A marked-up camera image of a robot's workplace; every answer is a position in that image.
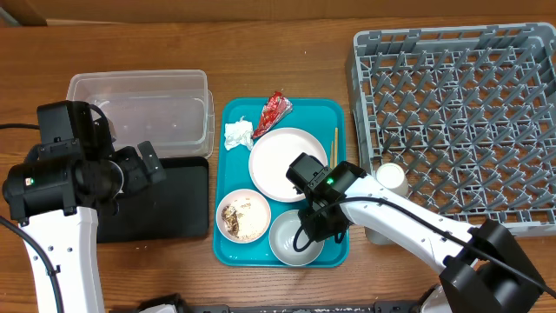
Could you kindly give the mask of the white round plate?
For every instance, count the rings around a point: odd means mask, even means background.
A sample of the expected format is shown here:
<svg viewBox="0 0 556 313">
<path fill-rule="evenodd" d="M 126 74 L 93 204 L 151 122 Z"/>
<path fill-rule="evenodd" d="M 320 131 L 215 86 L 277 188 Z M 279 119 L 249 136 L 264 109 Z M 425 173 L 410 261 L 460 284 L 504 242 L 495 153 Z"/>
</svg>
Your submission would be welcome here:
<svg viewBox="0 0 556 313">
<path fill-rule="evenodd" d="M 287 179 L 289 165 L 302 153 L 328 165 L 321 143 L 305 130 L 280 128 L 262 136 L 251 150 L 248 169 L 255 187 L 270 199 L 294 203 L 305 196 Z"/>
</svg>

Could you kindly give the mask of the grey bowl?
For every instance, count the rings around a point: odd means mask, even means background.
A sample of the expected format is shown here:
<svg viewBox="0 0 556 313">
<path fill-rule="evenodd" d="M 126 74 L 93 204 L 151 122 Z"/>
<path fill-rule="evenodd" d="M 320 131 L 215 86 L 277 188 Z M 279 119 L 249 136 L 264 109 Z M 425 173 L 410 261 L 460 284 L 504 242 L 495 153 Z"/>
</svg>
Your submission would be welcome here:
<svg viewBox="0 0 556 313">
<path fill-rule="evenodd" d="M 295 251 L 295 234 L 300 227 L 298 210 L 289 210 L 280 214 L 270 227 L 270 249 L 282 263 L 289 266 L 305 266 L 312 263 L 324 248 L 324 242 L 312 242 L 304 251 Z"/>
</svg>

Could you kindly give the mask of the white cup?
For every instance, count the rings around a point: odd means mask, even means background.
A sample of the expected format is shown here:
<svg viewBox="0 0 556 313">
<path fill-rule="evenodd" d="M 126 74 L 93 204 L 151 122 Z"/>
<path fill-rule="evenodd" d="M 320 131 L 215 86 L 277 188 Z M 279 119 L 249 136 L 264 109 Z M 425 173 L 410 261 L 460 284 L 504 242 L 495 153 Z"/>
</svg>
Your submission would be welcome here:
<svg viewBox="0 0 556 313">
<path fill-rule="evenodd" d="M 405 171 L 396 163 L 384 163 L 375 172 L 377 181 L 399 196 L 407 196 L 409 183 Z"/>
</svg>

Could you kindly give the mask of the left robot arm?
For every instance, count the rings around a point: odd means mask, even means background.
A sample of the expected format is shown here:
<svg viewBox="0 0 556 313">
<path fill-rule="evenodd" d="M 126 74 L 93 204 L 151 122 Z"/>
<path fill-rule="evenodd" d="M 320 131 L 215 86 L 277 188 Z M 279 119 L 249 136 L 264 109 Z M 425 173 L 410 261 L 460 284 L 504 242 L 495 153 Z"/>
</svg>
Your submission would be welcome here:
<svg viewBox="0 0 556 313">
<path fill-rule="evenodd" d="M 98 216 L 166 173 L 148 141 L 116 150 L 110 121 L 93 104 L 45 104 L 37 118 L 41 142 L 2 185 L 10 217 L 1 223 L 23 239 L 40 311 L 103 312 Z"/>
</svg>

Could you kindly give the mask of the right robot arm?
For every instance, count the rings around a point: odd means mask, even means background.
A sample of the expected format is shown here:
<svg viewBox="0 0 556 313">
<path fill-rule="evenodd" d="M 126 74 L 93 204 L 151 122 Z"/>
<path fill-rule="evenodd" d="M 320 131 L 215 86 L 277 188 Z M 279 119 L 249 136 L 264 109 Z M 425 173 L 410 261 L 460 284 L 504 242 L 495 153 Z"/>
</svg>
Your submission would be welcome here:
<svg viewBox="0 0 556 313">
<path fill-rule="evenodd" d="M 553 296 L 511 232 L 487 219 L 481 226 L 427 210 L 343 161 L 331 169 L 300 154 L 287 179 L 308 207 L 298 214 L 298 235 L 309 242 L 341 242 L 350 225 L 374 230 L 438 273 L 420 312 L 528 312 L 544 293 Z"/>
</svg>

